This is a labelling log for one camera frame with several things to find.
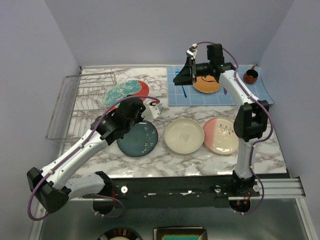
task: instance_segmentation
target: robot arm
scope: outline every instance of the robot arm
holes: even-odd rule
[[[84,136],[58,159],[41,170],[35,167],[30,169],[27,173],[30,190],[33,191],[46,177],[35,196],[49,214],[61,209],[70,199],[87,194],[109,194],[112,190],[111,180],[101,171],[88,177],[70,178],[92,156],[115,140],[123,138],[135,124],[152,120],[159,115],[157,106],[145,106],[138,97],[124,100],[118,108],[105,115],[100,124],[98,117]]]
[[[237,186],[253,185],[254,177],[250,167],[254,163],[255,152],[251,156],[251,148],[253,142],[262,137],[268,123],[268,116],[255,101],[259,101],[266,110],[269,110],[268,102],[260,101],[242,81],[236,81],[236,68],[230,62],[225,62],[221,44],[207,45],[208,63],[196,64],[196,44],[193,44],[186,51],[186,54],[186,63],[180,73],[173,79],[174,85],[192,85],[197,81],[197,77],[210,75],[231,93],[239,107],[233,125],[239,138],[238,159],[233,177]]]

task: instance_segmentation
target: small brown bowl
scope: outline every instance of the small brown bowl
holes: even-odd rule
[[[245,72],[243,75],[243,81],[246,84],[254,84],[258,79],[258,72],[255,70],[255,67],[253,66],[251,69]]]

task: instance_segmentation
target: cream plate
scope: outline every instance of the cream plate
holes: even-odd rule
[[[203,126],[204,144],[214,153],[228,155],[239,148],[234,122],[225,117],[210,119]]]
[[[164,141],[177,154],[190,154],[204,143],[205,133],[196,121],[181,118],[171,122],[165,129]]]

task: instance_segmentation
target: teal and red plate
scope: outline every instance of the teal and red plate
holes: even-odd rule
[[[149,86],[141,80],[130,80],[120,83],[110,89],[104,96],[103,105],[107,109],[116,101],[125,98],[128,95],[144,95],[148,96]]]

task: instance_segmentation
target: plate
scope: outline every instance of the plate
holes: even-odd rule
[[[177,154],[190,154],[204,143],[205,133],[196,121],[181,118],[171,122],[165,129],[164,141]]]
[[[97,240],[142,240],[135,232],[127,228],[113,228],[102,234]]]
[[[157,145],[158,131],[149,121],[135,124],[123,139],[117,139],[120,150],[131,157],[142,157],[150,153]]]
[[[229,155],[239,148],[234,122],[225,117],[210,119],[203,126],[204,144],[214,153]]]
[[[103,105],[107,109],[116,101],[125,98],[127,95],[145,95],[149,94],[149,86],[140,80],[130,80],[120,83],[109,90],[103,99]]]
[[[198,76],[193,87],[201,93],[212,94],[220,89],[221,84],[213,76]]]

